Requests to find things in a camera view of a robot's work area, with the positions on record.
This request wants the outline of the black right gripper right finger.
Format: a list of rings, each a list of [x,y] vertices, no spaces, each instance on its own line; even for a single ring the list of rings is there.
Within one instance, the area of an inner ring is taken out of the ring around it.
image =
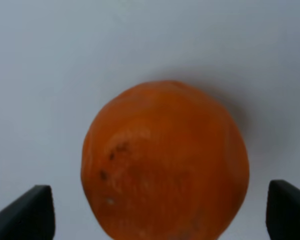
[[[265,223],[271,240],[300,240],[300,189],[285,180],[271,180]]]

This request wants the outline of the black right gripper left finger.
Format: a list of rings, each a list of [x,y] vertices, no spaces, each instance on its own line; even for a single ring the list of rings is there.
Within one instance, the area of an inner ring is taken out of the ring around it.
[[[52,240],[55,232],[49,185],[35,185],[0,211],[0,240]]]

